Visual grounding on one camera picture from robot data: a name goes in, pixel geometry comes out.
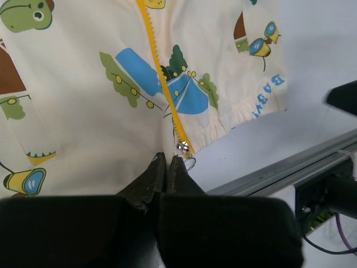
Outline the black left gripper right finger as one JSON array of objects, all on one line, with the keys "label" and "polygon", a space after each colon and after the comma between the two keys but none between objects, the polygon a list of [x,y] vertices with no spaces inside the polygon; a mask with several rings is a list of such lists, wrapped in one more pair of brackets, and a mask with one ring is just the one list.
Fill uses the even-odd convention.
[{"label": "black left gripper right finger", "polygon": [[207,195],[182,158],[160,195],[158,248],[166,267],[301,267],[302,239],[280,199]]}]

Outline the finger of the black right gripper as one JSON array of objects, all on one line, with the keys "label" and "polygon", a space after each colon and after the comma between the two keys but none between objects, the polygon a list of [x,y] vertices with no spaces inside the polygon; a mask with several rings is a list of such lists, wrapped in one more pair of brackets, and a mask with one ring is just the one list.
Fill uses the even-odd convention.
[{"label": "finger of the black right gripper", "polygon": [[354,116],[357,115],[357,81],[332,88],[324,98],[324,103]]}]

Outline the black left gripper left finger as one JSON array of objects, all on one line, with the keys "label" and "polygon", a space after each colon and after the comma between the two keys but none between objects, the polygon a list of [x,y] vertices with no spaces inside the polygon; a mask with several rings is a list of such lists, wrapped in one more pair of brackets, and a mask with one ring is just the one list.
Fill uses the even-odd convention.
[{"label": "black left gripper left finger", "polygon": [[2,267],[162,267],[151,223],[166,160],[116,195],[1,200]]}]

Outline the silver zipper slider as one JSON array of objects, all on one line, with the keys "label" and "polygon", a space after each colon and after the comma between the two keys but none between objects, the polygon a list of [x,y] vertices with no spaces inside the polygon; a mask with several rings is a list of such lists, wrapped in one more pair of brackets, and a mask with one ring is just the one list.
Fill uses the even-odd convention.
[{"label": "silver zipper slider", "polygon": [[178,155],[181,156],[184,161],[186,170],[191,171],[195,167],[197,160],[193,156],[189,144],[186,141],[179,141],[176,148]]}]

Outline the cream printed kids jacket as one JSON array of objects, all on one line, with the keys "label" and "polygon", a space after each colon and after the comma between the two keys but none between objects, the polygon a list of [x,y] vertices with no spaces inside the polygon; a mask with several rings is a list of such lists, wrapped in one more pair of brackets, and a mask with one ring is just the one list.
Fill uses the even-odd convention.
[{"label": "cream printed kids jacket", "polygon": [[284,111],[276,1],[2,1],[1,197],[115,194]]}]

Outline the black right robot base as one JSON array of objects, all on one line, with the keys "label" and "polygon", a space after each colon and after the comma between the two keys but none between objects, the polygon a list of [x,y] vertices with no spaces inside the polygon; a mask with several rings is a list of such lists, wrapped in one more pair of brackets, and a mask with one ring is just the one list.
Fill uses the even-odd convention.
[{"label": "black right robot base", "polygon": [[295,217],[301,234],[335,213],[356,219],[353,162],[345,160],[296,187]]}]

